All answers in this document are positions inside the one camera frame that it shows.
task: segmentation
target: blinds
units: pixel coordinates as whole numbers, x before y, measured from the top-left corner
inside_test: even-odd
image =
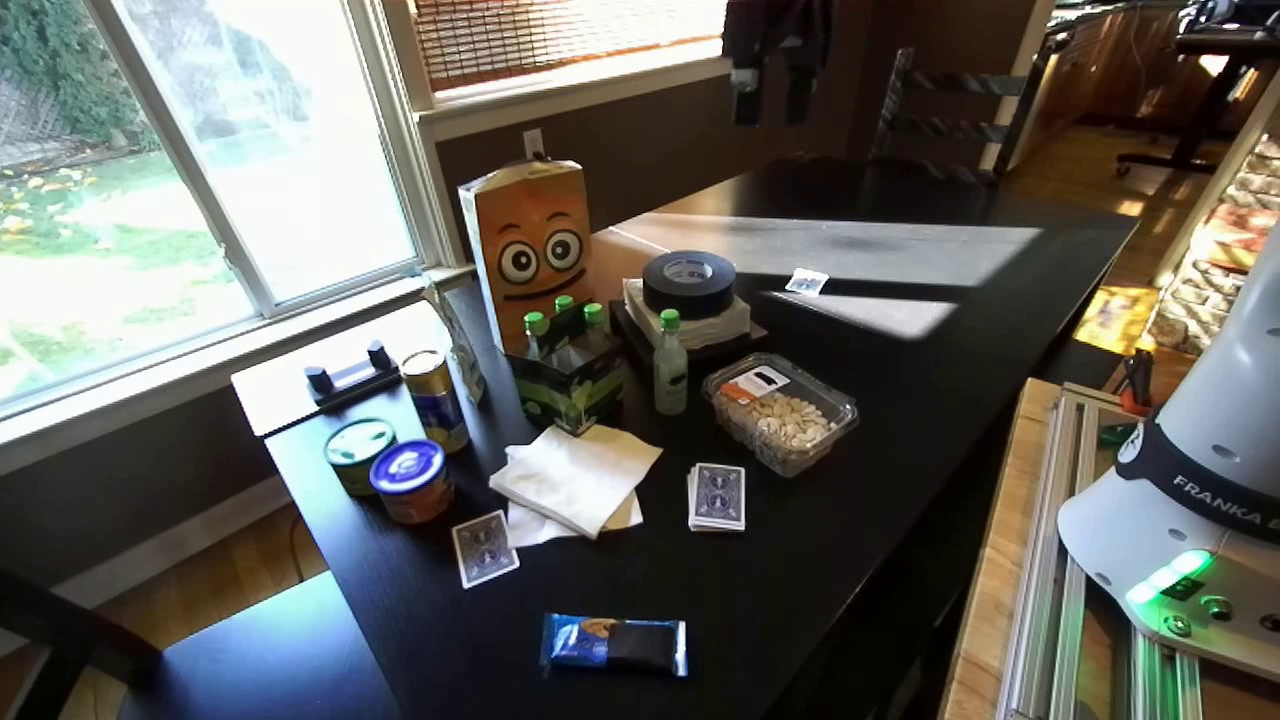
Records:
[[[714,41],[722,0],[415,0],[431,90]]]

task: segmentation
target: tape roll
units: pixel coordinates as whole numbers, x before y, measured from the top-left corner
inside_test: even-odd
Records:
[[[643,264],[643,304],[682,322],[718,315],[731,304],[734,268],[711,251],[665,251]]]

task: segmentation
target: window sill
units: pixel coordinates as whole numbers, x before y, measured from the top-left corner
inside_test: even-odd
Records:
[[[729,78],[718,41],[434,91],[434,108],[425,108],[421,122],[431,139],[459,139],[541,117],[701,83],[711,78]]]
[[[181,407],[197,395],[219,393],[229,387],[232,374],[278,355],[289,349],[312,345],[329,334],[353,329],[357,322],[405,310],[421,298],[425,286],[448,276],[455,276],[455,268],[393,279],[353,302],[322,304],[278,323],[261,323],[251,334],[197,349],[168,363],[9,415],[0,422],[0,475],[41,466],[95,437],[121,431],[136,422]]]

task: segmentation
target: window frame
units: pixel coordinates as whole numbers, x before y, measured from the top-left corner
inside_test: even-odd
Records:
[[[109,0],[89,0],[89,3],[125,74],[131,82],[146,78],[136,53],[129,50],[121,53],[121,36],[110,33],[125,33],[125,23],[117,23],[110,12],[101,12],[101,3]],[[718,41],[705,41],[687,50],[553,67],[518,82],[452,90],[434,96],[426,83],[415,33],[410,33],[410,12],[405,0],[376,0],[376,3],[338,0],[338,3],[357,33],[357,53],[376,105],[376,122],[389,138],[393,180],[405,194],[408,234],[415,238],[415,271],[397,271],[383,286],[365,288],[357,298],[338,298],[338,302],[321,298],[312,304],[297,304],[292,312],[275,310],[262,322],[248,322],[248,329],[236,323],[236,329],[176,345],[191,354],[168,349],[161,362],[140,355],[136,363],[125,363],[125,374],[117,370],[110,379],[82,379],[82,387],[71,383],[69,395],[31,403],[15,415],[0,415],[0,448],[5,448],[0,475],[41,466],[95,437],[109,437],[117,427],[129,427],[143,415],[181,407],[197,395],[223,393],[236,370],[248,370],[262,355],[278,355],[329,334],[353,329],[368,315],[405,310],[421,302],[425,286],[472,271],[462,228],[452,224],[452,194],[448,194],[434,145],[729,78],[729,60],[718,60]],[[163,108],[151,82],[143,82],[143,90],[136,83],[136,91],[157,134],[163,138],[163,154],[176,162],[186,190],[198,190],[197,206],[205,210],[207,180],[191,149],[168,145],[171,138],[181,138],[171,113]]]

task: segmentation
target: robot eye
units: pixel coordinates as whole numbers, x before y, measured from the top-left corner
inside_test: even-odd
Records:
[[[506,286],[526,286],[536,276],[536,251],[524,242],[502,245],[494,268]]]
[[[549,264],[556,271],[577,268],[577,262],[584,255],[584,242],[577,234],[553,234],[549,242]]]

